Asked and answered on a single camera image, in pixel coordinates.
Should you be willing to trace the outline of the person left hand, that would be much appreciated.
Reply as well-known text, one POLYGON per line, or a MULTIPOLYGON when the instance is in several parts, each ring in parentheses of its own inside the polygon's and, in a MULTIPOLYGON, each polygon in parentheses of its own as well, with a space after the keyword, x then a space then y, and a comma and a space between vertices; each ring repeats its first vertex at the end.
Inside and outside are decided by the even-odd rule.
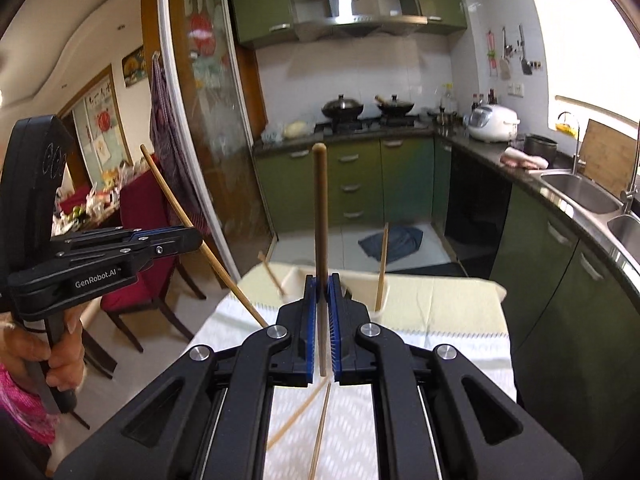
POLYGON ((60 391, 75 390, 82 385, 86 369, 85 348, 81 340, 80 317, 88 302, 65 311, 65 332, 61 340, 50 348, 49 344, 14 323, 12 315, 1 315, 1 364, 13 381, 26 391, 36 392, 36 383, 26 370, 27 362, 46 361, 49 371, 46 383, 60 391))

